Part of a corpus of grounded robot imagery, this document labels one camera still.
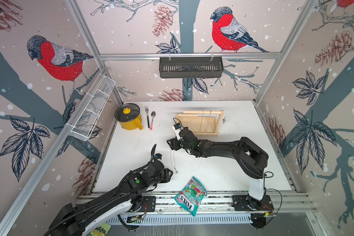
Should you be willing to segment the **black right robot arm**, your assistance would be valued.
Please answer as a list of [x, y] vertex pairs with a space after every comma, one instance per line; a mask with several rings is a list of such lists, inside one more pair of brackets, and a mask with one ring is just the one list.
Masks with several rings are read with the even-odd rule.
[[268, 154], [247, 137], [232, 142], [198, 139], [188, 128], [175, 130], [175, 138], [167, 140], [171, 150], [183, 149], [196, 158], [225, 157], [234, 159], [249, 177], [246, 208], [260, 210], [265, 200], [265, 168]]

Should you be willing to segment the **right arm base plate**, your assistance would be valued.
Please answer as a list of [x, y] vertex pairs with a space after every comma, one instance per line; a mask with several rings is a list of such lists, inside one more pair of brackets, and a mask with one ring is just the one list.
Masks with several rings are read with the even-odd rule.
[[235, 211], [274, 211], [269, 195], [264, 195], [262, 200], [257, 200], [249, 195], [233, 195], [232, 207]]

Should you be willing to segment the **wooden jewelry display stand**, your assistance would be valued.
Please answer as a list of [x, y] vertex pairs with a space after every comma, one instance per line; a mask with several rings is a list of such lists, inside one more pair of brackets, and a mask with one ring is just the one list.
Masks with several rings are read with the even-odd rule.
[[196, 136], [217, 137], [223, 118], [224, 110], [183, 111], [176, 114], [177, 121], [182, 123], [183, 127], [188, 127]]

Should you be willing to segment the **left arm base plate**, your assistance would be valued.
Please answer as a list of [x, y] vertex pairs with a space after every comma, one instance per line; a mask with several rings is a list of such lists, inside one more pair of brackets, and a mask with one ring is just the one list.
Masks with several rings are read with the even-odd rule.
[[128, 212], [154, 212], [156, 206], [155, 196], [137, 196], [131, 199], [131, 208]]

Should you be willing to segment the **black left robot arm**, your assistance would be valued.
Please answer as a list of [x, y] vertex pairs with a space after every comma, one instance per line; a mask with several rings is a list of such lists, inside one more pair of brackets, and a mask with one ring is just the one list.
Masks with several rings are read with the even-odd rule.
[[113, 216], [142, 207], [143, 194], [152, 186], [168, 183], [173, 172], [161, 162], [162, 155], [152, 147], [150, 161], [128, 172], [117, 187], [85, 204], [65, 205], [51, 223], [46, 236], [87, 236]]

